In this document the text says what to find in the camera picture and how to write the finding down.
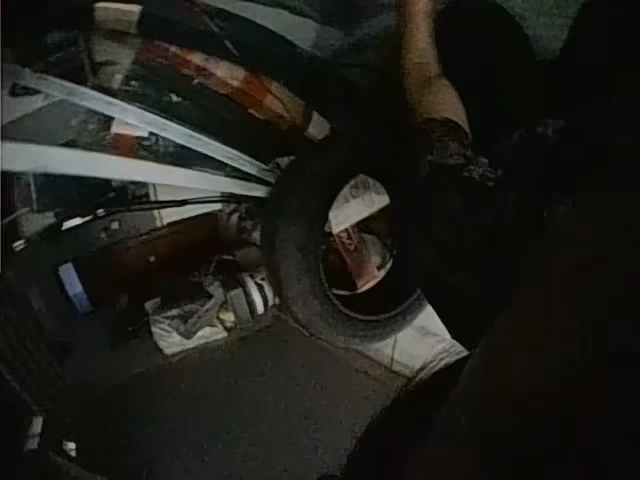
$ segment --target black rubber tire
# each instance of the black rubber tire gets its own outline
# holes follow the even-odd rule
[[[309,333],[341,346],[383,341],[406,327],[427,303],[411,276],[402,252],[385,277],[370,290],[347,297],[360,313],[330,294],[321,267],[324,227],[342,188],[356,175],[378,180],[393,208],[388,171],[393,162],[371,142],[332,139],[298,158],[282,173],[263,216],[262,246],[270,281],[282,306]]]

